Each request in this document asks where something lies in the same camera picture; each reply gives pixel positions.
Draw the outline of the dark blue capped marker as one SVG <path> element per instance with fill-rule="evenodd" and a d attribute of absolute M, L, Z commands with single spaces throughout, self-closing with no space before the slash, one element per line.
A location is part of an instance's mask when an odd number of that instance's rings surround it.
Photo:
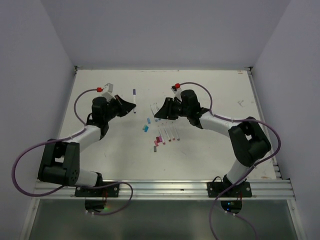
<path fill-rule="evenodd" d="M 137 104 L 136 104 L 136 95 L 137 95 L 137 93 L 136 93 L 136 89 L 134 88 L 133 90 L 132 90 L 132 94 L 133 94 L 133 103 L 135 104 L 135 107 L 134 107 L 134 109 L 133 109 L 133 113 L 134 114 L 136 114 L 137 113 Z"/>

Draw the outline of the brown capped marker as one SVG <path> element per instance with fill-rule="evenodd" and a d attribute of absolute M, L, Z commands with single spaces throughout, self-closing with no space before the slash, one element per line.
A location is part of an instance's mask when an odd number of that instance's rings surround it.
<path fill-rule="evenodd" d="M 170 137 L 170 135 L 169 135 L 169 133 L 168 133 L 168 131 L 167 131 L 167 128 L 166 128 L 166 126 L 165 126 L 164 123 L 162 123 L 162 127 L 163 127 L 163 130 L 164 130 L 164 132 L 165 132 L 165 135 L 166 135 L 168 141 L 171 142 L 172 139 L 171 139 L 171 137 Z"/>

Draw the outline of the purple capped marker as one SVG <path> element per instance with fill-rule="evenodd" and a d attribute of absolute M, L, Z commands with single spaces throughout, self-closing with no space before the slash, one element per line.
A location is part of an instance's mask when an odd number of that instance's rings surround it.
<path fill-rule="evenodd" d="M 165 137 L 163 136 L 162 130 L 159 125 L 157 126 L 157 128 L 158 128 L 159 136 L 161 137 L 161 142 L 163 145 L 165 145 L 166 141 L 165 141 Z"/>

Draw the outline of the pink capped marker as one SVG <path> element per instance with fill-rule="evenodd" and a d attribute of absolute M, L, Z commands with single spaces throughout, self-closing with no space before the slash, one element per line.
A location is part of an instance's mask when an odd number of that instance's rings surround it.
<path fill-rule="evenodd" d="M 168 131 L 168 134 L 169 134 L 171 140 L 174 141 L 175 140 L 175 136 L 174 136 L 174 134 L 173 134 L 173 132 L 172 132 L 172 130 L 170 128 L 170 125 L 168 123 L 166 123 L 165 125 L 166 125 L 166 129 Z"/>

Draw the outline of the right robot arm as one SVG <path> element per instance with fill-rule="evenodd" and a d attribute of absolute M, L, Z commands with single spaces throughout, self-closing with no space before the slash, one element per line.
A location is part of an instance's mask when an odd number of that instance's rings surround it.
<path fill-rule="evenodd" d="M 271 144 L 255 118 L 231 122 L 226 117 L 214 116 L 208 108 L 201 106 L 191 89 L 181 91 L 180 96 L 167 97 L 155 117 L 164 120 L 185 117 L 194 127 L 214 131 L 230 139 L 235 162 L 222 181 L 212 182 L 210 187 L 217 193 L 223 191 L 227 196 L 235 196 L 241 190 L 241 184 L 246 181 L 244 175 L 271 150 Z"/>

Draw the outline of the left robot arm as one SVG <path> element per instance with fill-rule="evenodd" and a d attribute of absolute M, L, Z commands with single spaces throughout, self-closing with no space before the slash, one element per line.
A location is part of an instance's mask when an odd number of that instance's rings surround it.
<path fill-rule="evenodd" d="M 104 184 L 99 172 L 80 168 L 81 152 L 102 140 L 109 130 L 109 121 L 124 117 L 137 105 L 118 95 L 98 96 L 92 100 L 91 113 L 84 129 L 68 140 L 50 140 L 45 145 L 38 170 L 41 182 L 68 187 L 85 187 L 92 196 L 103 193 Z"/>

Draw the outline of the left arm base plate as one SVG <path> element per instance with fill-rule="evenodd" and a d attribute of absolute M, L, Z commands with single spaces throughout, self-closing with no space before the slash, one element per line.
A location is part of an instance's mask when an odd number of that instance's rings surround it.
<path fill-rule="evenodd" d="M 74 196 L 79 198 L 117 198 L 120 183 L 116 181 L 103 181 L 99 186 L 79 186 L 75 189 Z"/>

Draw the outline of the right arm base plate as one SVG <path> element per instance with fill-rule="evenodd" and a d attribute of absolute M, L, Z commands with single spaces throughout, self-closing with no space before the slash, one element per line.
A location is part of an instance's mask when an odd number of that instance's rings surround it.
<path fill-rule="evenodd" d="M 207 194 L 209 198 L 216 198 L 221 193 L 221 198 L 251 198 L 253 196 L 251 185 L 244 181 L 226 191 L 228 187 L 221 181 L 209 181 L 206 183 Z"/>

